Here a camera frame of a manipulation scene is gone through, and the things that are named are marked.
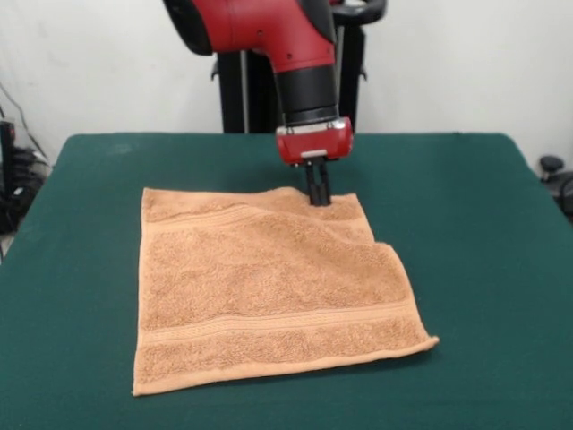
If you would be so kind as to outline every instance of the terry cloth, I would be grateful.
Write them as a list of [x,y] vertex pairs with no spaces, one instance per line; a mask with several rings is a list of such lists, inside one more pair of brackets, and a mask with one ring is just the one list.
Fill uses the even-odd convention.
[[145,189],[133,395],[411,355],[426,332],[356,195]]

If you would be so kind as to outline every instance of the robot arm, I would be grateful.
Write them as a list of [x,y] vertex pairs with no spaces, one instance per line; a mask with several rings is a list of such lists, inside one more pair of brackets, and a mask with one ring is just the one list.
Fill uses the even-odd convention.
[[[335,33],[330,0],[164,0],[179,36],[195,54],[256,49],[270,60],[284,126],[278,149],[304,165],[313,205],[329,205],[325,161],[347,156],[352,126],[338,114]],[[322,184],[314,183],[315,166]]]

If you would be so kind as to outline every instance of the black cable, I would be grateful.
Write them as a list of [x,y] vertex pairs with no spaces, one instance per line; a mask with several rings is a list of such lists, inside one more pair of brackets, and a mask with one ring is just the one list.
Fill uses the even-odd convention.
[[42,149],[42,147],[40,146],[40,144],[38,143],[38,141],[34,138],[34,136],[32,136],[32,133],[30,132],[30,129],[28,128],[28,123],[26,123],[26,116],[24,115],[24,111],[21,108],[21,106],[18,104],[18,102],[16,100],[13,99],[13,97],[10,95],[10,93],[8,92],[8,90],[4,87],[4,85],[2,84],[2,82],[0,81],[0,90],[4,93],[4,95],[6,96],[6,98],[8,100],[10,100],[10,103],[12,103],[14,105],[14,107],[16,109],[18,109],[18,112],[20,112],[20,118],[21,118],[21,124],[22,127],[24,127],[24,130],[26,131],[26,134],[30,137],[30,140],[32,141],[32,143],[34,144],[34,146],[36,147],[36,149],[39,151],[40,154],[42,154],[42,156],[45,159],[47,158],[46,153],[44,152],[44,150]]
[[6,219],[8,220],[8,223],[10,224],[10,229],[12,231],[16,231],[16,224],[14,224],[14,221],[12,221],[12,217],[10,216],[10,211],[6,211]]
[[[12,230],[12,219],[10,218],[10,216],[8,214],[9,209],[8,209],[6,202],[4,201],[4,197],[3,197],[2,193],[0,193],[0,209],[2,209],[4,211],[4,215],[6,216],[5,220],[9,224],[10,230]],[[4,254],[4,247],[2,246],[2,238],[0,237],[0,264],[2,264],[4,262],[5,257],[6,257],[6,255]]]
[[50,166],[48,163],[46,163],[43,159],[36,159],[36,161],[34,161],[36,164],[41,164],[42,166],[45,166],[47,168],[52,168],[52,166]]

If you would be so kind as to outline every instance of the black knob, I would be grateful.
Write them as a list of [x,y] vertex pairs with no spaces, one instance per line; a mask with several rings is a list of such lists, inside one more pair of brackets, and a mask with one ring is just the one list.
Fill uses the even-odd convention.
[[540,160],[543,172],[553,175],[565,167],[565,163],[559,157],[546,156]]

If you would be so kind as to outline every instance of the green table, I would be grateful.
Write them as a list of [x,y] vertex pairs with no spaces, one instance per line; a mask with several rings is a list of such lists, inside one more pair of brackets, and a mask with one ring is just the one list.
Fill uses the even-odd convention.
[[131,395],[144,186],[303,186],[272,136],[73,137],[0,267],[0,428],[573,428],[573,229],[497,134],[360,135],[330,167],[441,344]]

